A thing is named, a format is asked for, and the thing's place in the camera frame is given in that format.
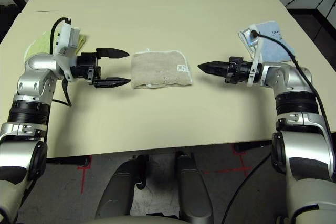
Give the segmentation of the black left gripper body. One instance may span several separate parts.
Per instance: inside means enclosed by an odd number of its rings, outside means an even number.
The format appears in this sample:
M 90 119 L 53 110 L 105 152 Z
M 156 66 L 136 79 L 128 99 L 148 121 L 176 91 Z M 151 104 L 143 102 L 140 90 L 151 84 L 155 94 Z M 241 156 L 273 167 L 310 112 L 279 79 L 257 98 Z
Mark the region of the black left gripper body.
M 98 65 L 100 56 L 97 52 L 83 52 L 77 57 L 76 65 L 71 67 L 74 78 L 85 79 L 90 85 L 96 86 L 101 78 L 101 67 Z

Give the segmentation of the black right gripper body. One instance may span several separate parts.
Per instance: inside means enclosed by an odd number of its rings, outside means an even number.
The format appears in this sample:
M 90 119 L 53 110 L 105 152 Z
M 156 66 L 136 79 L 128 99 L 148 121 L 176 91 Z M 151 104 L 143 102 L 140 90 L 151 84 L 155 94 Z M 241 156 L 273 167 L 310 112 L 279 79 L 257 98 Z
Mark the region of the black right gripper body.
M 252 63 L 245 61 L 242 57 L 230 57 L 226 71 L 225 82 L 230 84 L 247 82 L 251 68 Z

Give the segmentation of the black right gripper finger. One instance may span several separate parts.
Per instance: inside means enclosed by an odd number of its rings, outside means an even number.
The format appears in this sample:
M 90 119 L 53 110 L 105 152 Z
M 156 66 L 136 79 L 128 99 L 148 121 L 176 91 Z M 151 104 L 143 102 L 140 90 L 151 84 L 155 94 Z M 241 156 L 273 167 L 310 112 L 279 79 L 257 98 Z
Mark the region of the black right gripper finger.
M 219 76 L 222 78 L 226 78 L 227 76 L 227 69 L 226 68 L 205 68 L 201 69 L 204 73 Z
M 228 66 L 229 63 L 223 61 L 211 61 L 198 65 L 201 70 L 227 70 Z

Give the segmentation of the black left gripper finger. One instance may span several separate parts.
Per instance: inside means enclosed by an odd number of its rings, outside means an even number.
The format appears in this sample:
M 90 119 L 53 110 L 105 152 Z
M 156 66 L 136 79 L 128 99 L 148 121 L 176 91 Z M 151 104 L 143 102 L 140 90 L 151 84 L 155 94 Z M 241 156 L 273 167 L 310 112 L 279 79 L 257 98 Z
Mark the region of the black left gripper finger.
M 130 79 L 119 77 L 108 77 L 105 79 L 96 79 L 93 82 L 95 88 L 115 88 L 131 82 Z
M 96 57 L 101 59 L 107 57 L 110 59 L 120 59 L 128 57 L 129 53 L 115 48 L 96 48 Z

